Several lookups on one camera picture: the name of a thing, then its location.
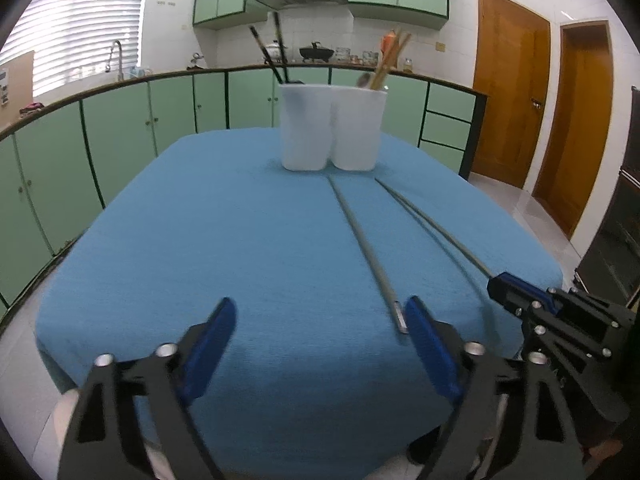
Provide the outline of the grey metal chopstick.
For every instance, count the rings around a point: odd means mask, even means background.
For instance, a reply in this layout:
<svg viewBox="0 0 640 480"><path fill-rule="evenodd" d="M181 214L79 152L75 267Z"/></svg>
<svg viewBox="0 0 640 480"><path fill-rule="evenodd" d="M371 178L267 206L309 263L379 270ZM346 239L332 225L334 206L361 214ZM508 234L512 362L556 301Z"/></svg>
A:
<svg viewBox="0 0 640 480"><path fill-rule="evenodd" d="M480 271L481 274L484 274L488 280L494 278L496 274L492 272L486 264L480 260L476 255L474 255L469 248L462 244L460 240L457 240L452 234L450 234L443 226L441 226L438 222L432 219L426 212L416 206L411 200L405 198L405 196L401 195L399 192L395 191L390 185L383 182L380 178L375 178L375 182L384 188L384 190L393 197L396 202L400 203L401 206L408 209L408 211L416 214L421 220L425 221L431 228L435 231L439 232L439 234L454 248L457 249L458 252L461 252L464 255L464 258L472 263L473 266Z"/></svg>
<svg viewBox="0 0 640 480"><path fill-rule="evenodd" d="M328 179L329 185L340 204L346 221L352 229L352 234L354 234L354 237L356 238L360 252L367 261L369 269L376 281L376 284L378 285L378 290L381 293L387 309L390 311L390 317L394 321L396 330L398 330L401 335L408 335L409 332L404 317L404 311L402 310L401 303L398 300L395 289L385 272L384 266L382 266L382 263L378 261L378 256L376 255L373 246L368 241L366 233L360 226L352 208L349 207L346 197L337 186L335 180L331 176L327 176L326 178Z"/></svg>

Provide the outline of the black chopstick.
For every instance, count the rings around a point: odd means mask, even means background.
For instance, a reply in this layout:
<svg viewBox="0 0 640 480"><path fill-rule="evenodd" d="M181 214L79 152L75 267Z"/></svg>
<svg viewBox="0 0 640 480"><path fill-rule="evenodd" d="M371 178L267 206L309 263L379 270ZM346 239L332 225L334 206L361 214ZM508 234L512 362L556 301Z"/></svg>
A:
<svg viewBox="0 0 640 480"><path fill-rule="evenodd" d="M250 25L249 29L250 29L250 33L252 34L252 36L256 41L256 44L258 44L260 52L262 52L262 56L264 57L264 60L266 61L267 65L271 68L273 75L276 77L277 82L279 84L283 84L283 78L278 72L276 64L274 64L273 59L271 58L271 55L269 54L265 44L262 42L262 38L260 38L257 29L253 25Z"/></svg>
<svg viewBox="0 0 640 480"><path fill-rule="evenodd" d="M280 51L280 60L282 64L284 83L289 84L291 81L290 81L290 76L288 76L288 59L286 58L286 54L285 54L282 26L281 26L280 14L278 11L273 12L273 23L274 23L274 28L276 29L276 34L277 34L277 42L278 42L279 51Z"/></svg>

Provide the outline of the large steel spoon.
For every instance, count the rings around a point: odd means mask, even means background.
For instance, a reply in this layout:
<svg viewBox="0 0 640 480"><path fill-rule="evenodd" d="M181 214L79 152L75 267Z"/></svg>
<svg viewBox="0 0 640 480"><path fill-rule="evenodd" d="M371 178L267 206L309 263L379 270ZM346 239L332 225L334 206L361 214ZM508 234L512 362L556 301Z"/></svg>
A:
<svg viewBox="0 0 640 480"><path fill-rule="evenodd" d="M372 74L368 72L362 72L358 77L356 86L358 88L368 88L370 84L370 80L372 78Z"/></svg>

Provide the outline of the green lower kitchen cabinets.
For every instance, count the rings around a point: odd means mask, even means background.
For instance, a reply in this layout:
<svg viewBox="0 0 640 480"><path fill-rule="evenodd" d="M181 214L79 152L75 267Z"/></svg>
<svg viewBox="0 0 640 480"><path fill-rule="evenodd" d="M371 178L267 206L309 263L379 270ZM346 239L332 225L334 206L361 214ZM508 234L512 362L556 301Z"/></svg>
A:
<svg viewBox="0 0 640 480"><path fill-rule="evenodd" d="M467 179L488 97L391 73L382 130ZM257 66L149 76L81 92L1 131L1 318L106 205L190 134L280 124L276 75Z"/></svg>

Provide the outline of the chrome kitchen faucet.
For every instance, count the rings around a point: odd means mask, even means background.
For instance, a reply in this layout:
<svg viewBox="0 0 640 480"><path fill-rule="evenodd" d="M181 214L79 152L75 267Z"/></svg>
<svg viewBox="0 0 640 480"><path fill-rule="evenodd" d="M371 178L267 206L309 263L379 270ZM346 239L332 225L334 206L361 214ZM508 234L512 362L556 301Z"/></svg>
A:
<svg viewBox="0 0 640 480"><path fill-rule="evenodd" d="M114 40L111 44L110 53L105 63L105 73L111 73L113 62L117 63L116 80L123 82L125 80L124 57L122 56L122 43L119 40Z"/></svg>

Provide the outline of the blue tablecloth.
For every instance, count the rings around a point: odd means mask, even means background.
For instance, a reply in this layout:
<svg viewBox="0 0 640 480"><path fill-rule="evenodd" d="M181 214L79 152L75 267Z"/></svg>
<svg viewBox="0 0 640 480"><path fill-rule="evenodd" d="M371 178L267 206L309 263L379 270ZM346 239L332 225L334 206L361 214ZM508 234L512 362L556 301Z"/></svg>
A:
<svg viewBox="0 0 640 480"><path fill-rule="evenodd" d="M485 275L394 200L405 195L492 272L541 288L563 273L482 191L384 136L367 174L292 172L274 129L172 144L96 218L58 268L36 323L53 368L147 356L209 317L238 322L193 418L218 466L258 479L361 479L449 416L398 333L344 210L400 300L418 296L467 340L513 356L518 320Z"/></svg>

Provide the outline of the wooden door far right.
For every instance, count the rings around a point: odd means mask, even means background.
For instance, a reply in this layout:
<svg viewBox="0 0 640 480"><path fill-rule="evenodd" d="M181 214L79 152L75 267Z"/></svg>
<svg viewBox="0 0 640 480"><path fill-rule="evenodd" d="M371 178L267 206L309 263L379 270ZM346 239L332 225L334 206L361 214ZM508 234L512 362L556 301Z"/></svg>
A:
<svg viewBox="0 0 640 480"><path fill-rule="evenodd" d="M562 26L558 93L534 197L566 236L574 234L597 180L613 90L608 22Z"/></svg>

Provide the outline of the wooden door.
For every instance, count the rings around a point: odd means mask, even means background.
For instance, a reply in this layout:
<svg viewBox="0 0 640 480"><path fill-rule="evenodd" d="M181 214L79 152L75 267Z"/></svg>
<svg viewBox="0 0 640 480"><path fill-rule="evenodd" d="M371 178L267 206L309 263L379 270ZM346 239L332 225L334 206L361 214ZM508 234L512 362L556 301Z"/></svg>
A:
<svg viewBox="0 0 640 480"><path fill-rule="evenodd" d="M613 90L608 22L562 26L558 93L534 197L566 236L574 234L597 180Z"/></svg>
<svg viewBox="0 0 640 480"><path fill-rule="evenodd" d="M472 170L522 188L548 93L551 26L511 0L478 0L473 89L487 96Z"/></svg>

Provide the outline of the white twin utensil holder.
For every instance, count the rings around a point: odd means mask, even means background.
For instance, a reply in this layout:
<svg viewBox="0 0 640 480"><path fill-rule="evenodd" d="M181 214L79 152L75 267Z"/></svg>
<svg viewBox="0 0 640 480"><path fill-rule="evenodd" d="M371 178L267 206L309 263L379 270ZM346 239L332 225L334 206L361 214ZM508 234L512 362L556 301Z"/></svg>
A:
<svg viewBox="0 0 640 480"><path fill-rule="evenodd" d="M367 172L378 161L387 93L329 84L280 87L281 164L320 171L329 164Z"/></svg>

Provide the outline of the wooden door near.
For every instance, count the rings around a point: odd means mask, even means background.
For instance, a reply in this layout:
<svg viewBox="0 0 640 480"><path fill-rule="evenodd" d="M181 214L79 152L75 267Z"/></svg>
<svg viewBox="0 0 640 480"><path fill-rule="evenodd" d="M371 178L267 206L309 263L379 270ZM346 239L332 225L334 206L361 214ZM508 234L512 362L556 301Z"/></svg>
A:
<svg viewBox="0 0 640 480"><path fill-rule="evenodd" d="M478 0L473 89L487 96L472 170L522 188L548 93L551 26L511 0Z"/></svg>

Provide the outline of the pink cloth on counter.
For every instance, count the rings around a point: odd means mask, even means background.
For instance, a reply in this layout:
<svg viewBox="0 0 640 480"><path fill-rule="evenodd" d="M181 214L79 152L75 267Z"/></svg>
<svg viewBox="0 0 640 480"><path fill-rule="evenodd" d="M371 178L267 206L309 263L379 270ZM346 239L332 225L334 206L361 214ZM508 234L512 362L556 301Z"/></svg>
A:
<svg viewBox="0 0 640 480"><path fill-rule="evenodd" d="M32 102L30 104L28 104L27 106L23 107L20 109L20 116L21 117L26 117L29 116L31 114L37 113L38 110L42 110L44 107L44 105L40 102Z"/></svg>

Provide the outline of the white cooking pot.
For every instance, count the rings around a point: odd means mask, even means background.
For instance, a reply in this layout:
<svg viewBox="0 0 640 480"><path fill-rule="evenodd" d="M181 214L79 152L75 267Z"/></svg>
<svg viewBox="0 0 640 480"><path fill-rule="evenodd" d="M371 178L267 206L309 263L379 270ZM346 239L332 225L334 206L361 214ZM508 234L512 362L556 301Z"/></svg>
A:
<svg viewBox="0 0 640 480"><path fill-rule="evenodd" d="M280 46L280 42L278 40L273 40L270 44L265 44L265 49L272 59L273 63L281 63L282 62L282 53L286 53L288 50L285 46Z"/></svg>

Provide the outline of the orange thermos flask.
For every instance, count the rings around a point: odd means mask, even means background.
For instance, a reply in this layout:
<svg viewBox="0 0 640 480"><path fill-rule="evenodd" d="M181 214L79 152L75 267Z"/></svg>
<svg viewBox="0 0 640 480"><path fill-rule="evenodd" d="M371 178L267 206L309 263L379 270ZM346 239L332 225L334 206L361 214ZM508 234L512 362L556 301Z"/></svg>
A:
<svg viewBox="0 0 640 480"><path fill-rule="evenodd" d="M380 52L381 52L380 59L381 59L381 62L384 62L386 54L388 52L390 52L390 50L392 50L392 47L394 45L394 41L395 41L396 37L397 37L396 32L394 30L390 30L381 39L381 45L380 45ZM396 67L397 66L397 55L396 54L394 54L393 56L391 56L387 60L387 65L390 66L390 67Z"/></svg>

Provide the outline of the cardboard box with label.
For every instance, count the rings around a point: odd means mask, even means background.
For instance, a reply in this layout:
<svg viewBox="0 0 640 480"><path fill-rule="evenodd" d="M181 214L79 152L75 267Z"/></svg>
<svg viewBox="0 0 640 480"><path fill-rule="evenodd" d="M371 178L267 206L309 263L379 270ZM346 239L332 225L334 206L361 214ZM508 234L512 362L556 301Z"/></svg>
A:
<svg viewBox="0 0 640 480"><path fill-rule="evenodd" d="M1 65L0 128L6 130L20 119L20 110L32 98L34 51L29 51Z"/></svg>

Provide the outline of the window with white blinds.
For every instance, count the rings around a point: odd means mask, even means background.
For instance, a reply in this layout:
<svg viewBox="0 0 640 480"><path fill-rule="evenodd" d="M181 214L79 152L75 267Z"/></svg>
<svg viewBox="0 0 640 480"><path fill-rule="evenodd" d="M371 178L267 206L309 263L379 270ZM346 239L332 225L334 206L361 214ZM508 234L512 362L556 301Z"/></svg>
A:
<svg viewBox="0 0 640 480"><path fill-rule="evenodd" d="M35 96L105 74L114 40L122 43L129 70L140 61L143 7L143 0L32 0L2 47L1 62L34 51Z"/></svg>

